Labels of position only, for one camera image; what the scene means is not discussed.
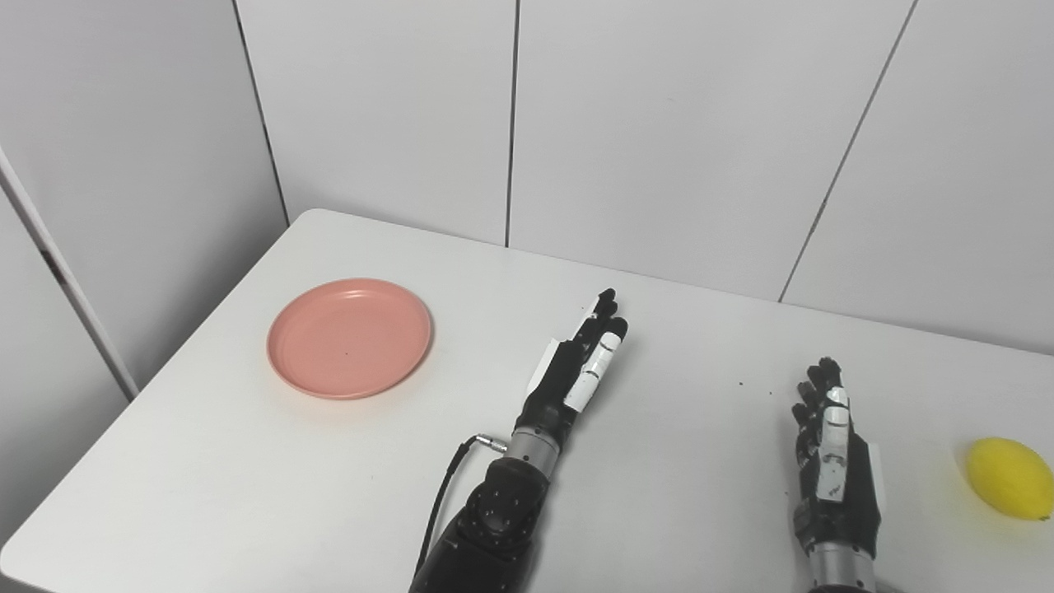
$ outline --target pink plate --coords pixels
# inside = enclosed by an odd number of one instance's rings
[[[297,390],[350,400],[384,392],[428,350],[432,322],[409,290],[366,277],[316,285],[286,307],[267,339],[271,367]]]

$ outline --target silver metal cylinder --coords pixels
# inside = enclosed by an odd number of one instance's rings
[[[533,429],[516,429],[512,433],[509,441],[509,449],[505,452],[505,457],[515,457],[534,467],[545,475],[546,479],[552,476],[552,470],[557,467],[557,459],[560,457],[560,446],[557,441]]]
[[[808,555],[815,587],[842,585],[875,593],[875,560],[845,541],[817,543]]]

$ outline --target white panel wall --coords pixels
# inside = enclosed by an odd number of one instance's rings
[[[124,404],[0,190],[0,545]],[[0,592],[30,591],[0,576]]]
[[[0,145],[142,386],[285,226],[233,5],[0,15]]]
[[[505,239],[515,0],[240,0],[295,217]]]
[[[1054,354],[1052,31],[919,2],[786,302]]]
[[[528,0],[510,244],[776,300],[909,0]]]

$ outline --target robotic hand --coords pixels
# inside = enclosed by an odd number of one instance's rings
[[[523,588],[534,526],[557,459],[626,337],[628,327],[613,317],[617,310],[614,290],[609,288],[593,301],[572,339],[549,343],[508,446],[475,437],[493,449],[504,449],[505,455],[491,462],[483,483],[469,495],[424,564],[418,564],[410,593],[518,593]],[[471,442],[462,446],[458,454],[464,456]],[[458,460],[455,456],[447,479]]]
[[[877,448],[853,429],[841,369],[829,358],[798,386],[801,503],[794,529],[813,569],[812,593],[875,593],[875,541],[881,521]]]

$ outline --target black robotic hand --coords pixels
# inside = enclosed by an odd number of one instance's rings
[[[838,363],[821,359],[808,379],[798,386],[803,403],[792,410],[801,489],[795,535],[809,558],[813,593],[874,593],[877,458],[854,430]]]
[[[597,296],[570,340],[550,342],[528,386],[504,457],[491,462],[484,481],[426,557],[429,528],[410,593],[516,593],[523,588],[533,555],[534,527],[557,459],[626,337],[628,327],[613,317],[617,310],[614,290],[609,288]],[[458,455],[464,456],[471,442],[463,444]],[[447,480],[457,460],[455,456]],[[440,492],[432,519],[443,489]]]

